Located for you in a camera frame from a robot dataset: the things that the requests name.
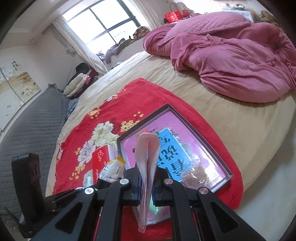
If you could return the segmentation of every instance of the red box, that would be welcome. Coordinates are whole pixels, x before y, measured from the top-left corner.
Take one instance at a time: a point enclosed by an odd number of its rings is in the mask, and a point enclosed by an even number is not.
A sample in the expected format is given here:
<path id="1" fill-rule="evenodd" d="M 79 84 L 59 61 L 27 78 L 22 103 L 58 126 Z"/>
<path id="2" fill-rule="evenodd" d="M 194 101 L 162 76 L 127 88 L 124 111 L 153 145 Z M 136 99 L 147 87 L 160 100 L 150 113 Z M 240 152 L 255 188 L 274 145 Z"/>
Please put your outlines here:
<path id="1" fill-rule="evenodd" d="M 183 19 L 180 11 L 169 12 L 165 15 L 165 18 L 169 23 L 177 22 Z"/>
<path id="2" fill-rule="evenodd" d="M 188 9 L 183 10 L 183 16 L 184 17 L 189 17 L 190 16 L 190 13 L 189 13 Z"/>
<path id="3" fill-rule="evenodd" d="M 94 184 L 96 184 L 99 174 L 101 170 L 106 166 L 106 164 L 111 161 L 115 160 L 117 157 L 117 153 L 115 148 L 110 145 L 105 145 L 99 149 L 97 149 L 92 154 L 92 167 L 93 167 L 93 179 Z"/>

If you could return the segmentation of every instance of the window frame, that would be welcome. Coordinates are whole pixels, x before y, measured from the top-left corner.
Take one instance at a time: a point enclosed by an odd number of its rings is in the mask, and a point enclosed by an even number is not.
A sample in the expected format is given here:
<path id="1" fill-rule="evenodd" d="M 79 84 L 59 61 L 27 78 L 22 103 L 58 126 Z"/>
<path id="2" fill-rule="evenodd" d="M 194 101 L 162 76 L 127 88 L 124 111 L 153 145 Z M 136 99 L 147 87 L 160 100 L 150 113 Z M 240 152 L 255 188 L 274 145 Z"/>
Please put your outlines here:
<path id="1" fill-rule="evenodd" d="M 73 20 L 74 18 L 76 18 L 77 16 L 79 16 L 80 14 L 82 14 L 83 12 L 85 12 L 86 10 L 90 10 L 91 13 L 100 22 L 100 24 L 103 26 L 103 28 L 105 29 L 105 31 L 102 32 L 101 34 L 99 34 L 98 36 L 94 37 L 92 40 L 88 41 L 86 44 L 91 43 L 92 41 L 98 39 L 99 37 L 103 36 L 104 34 L 109 34 L 110 37 L 113 39 L 114 43 L 117 43 L 115 41 L 115 39 L 112 37 L 112 35 L 109 33 L 111 30 L 114 30 L 115 28 L 118 28 L 119 26 L 121 26 L 121 25 L 123 25 L 123 24 L 125 24 L 127 22 L 130 22 L 130 21 L 133 21 L 137 27 L 140 27 L 141 26 L 140 23 L 139 23 L 139 21 L 137 20 L 137 18 L 133 15 L 133 13 L 129 10 L 129 8 L 125 5 L 125 3 L 122 0 L 116 0 L 120 4 L 120 6 L 123 8 L 123 10 L 127 13 L 127 15 L 129 16 L 129 18 L 126 19 L 126 20 L 124 20 L 124 21 L 122 21 L 122 22 L 120 22 L 120 23 L 118 23 L 118 24 L 116 24 L 116 25 L 114 25 L 114 26 L 112 26 L 111 28 L 106 28 L 105 25 L 99 19 L 99 17 L 93 12 L 93 10 L 91 10 L 91 7 L 93 7 L 93 6 L 95 6 L 98 3 L 103 2 L 103 1 L 105 1 L 105 0 L 99 0 L 99 1 L 95 2 L 94 4 L 92 4 L 89 7 L 85 8 L 84 10 L 82 10 L 81 12 L 79 12 L 78 14 L 76 14 L 73 18 L 71 18 L 70 20 L 68 20 L 68 22 L 69 22 L 69 21 Z"/>

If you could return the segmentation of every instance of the screw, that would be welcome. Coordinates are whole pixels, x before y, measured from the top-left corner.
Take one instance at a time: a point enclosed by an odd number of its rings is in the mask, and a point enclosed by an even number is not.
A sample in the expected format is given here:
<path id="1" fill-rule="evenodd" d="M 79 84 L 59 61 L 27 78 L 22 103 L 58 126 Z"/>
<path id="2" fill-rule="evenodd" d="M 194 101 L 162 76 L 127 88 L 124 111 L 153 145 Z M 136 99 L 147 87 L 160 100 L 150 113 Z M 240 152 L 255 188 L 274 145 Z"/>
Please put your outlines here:
<path id="1" fill-rule="evenodd" d="M 165 179 L 164 180 L 164 183 L 166 184 L 166 185 L 170 185 L 170 184 L 172 184 L 174 181 L 172 180 L 172 179 L 170 179 L 170 178 L 167 178 L 167 179 Z"/>
<path id="2" fill-rule="evenodd" d="M 125 185 L 125 184 L 128 184 L 129 180 L 124 178 L 124 179 L 121 179 L 119 182 L 120 184 Z"/>
<path id="3" fill-rule="evenodd" d="M 94 192 L 94 189 L 93 188 L 87 188 L 87 189 L 84 190 L 84 192 L 86 194 L 92 194 Z"/>
<path id="4" fill-rule="evenodd" d="M 208 194 L 209 190 L 208 190 L 207 188 L 200 188 L 200 189 L 199 189 L 199 192 L 200 192 L 201 194 Z"/>

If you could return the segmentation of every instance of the white peony print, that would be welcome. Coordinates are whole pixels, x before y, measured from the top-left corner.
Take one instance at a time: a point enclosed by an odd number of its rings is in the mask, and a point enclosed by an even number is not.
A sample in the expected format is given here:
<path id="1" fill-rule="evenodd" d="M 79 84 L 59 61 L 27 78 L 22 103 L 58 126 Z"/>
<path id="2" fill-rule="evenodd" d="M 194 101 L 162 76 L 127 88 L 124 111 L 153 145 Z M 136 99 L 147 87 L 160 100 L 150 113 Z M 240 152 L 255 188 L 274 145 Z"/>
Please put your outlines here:
<path id="1" fill-rule="evenodd" d="M 30 96 L 32 94 L 33 90 L 30 88 L 24 88 L 24 90 L 22 91 L 22 96 Z"/>
<path id="2" fill-rule="evenodd" d="M 110 96 L 108 99 L 106 99 L 106 101 L 110 102 L 111 100 L 113 100 L 113 96 L 114 95 Z"/>
<path id="3" fill-rule="evenodd" d="M 93 171 L 89 170 L 88 172 L 86 172 L 86 174 L 84 174 L 83 176 L 83 187 L 87 188 L 91 185 L 94 184 L 94 180 L 93 180 Z"/>
<path id="4" fill-rule="evenodd" d="M 93 131 L 91 139 L 94 140 L 94 143 L 98 147 L 105 145 L 116 146 L 116 140 L 119 137 L 117 134 L 113 134 L 113 124 L 107 121 L 106 123 L 100 123 L 96 126 Z"/>
<path id="5" fill-rule="evenodd" d="M 60 160 L 63 154 L 63 149 L 59 147 L 59 152 L 57 153 L 57 159 Z"/>
<path id="6" fill-rule="evenodd" d="M 2 72 L 7 80 L 14 75 L 13 69 L 4 69 L 2 68 Z M 0 72 L 0 80 L 5 80 L 3 74 Z"/>
<path id="7" fill-rule="evenodd" d="M 88 163 L 92 158 L 92 153 L 96 150 L 94 140 L 90 139 L 85 142 L 82 149 L 79 151 L 78 162 L 81 167 L 85 162 Z"/>

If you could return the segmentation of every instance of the box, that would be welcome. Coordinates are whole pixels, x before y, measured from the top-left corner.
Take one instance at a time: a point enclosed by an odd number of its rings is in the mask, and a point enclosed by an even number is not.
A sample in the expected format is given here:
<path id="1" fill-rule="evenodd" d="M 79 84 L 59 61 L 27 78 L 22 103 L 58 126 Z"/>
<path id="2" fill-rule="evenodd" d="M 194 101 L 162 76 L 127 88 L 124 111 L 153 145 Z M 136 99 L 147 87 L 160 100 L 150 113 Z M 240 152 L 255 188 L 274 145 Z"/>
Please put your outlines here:
<path id="1" fill-rule="evenodd" d="M 104 166 L 110 161 L 115 160 L 118 157 L 117 151 L 110 145 L 105 145 L 97 149 L 92 154 L 92 167 L 93 167 L 93 179 L 94 184 L 97 183 L 99 174 Z"/>
<path id="2" fill-rule="evenodd" d="M 217 191 L 232 177 L 232 172 L 206 139 L 172 106 L 164 105 L 117 139 L 119 155 L 126 169 L 135 166 L 134 150 L 140 133 L 148 131 L 160 137 L 157 166 L 168 171 L 170 178 L 184 184 L 182 175 L 198 163 L 207 179 L 207 188 Z"/>

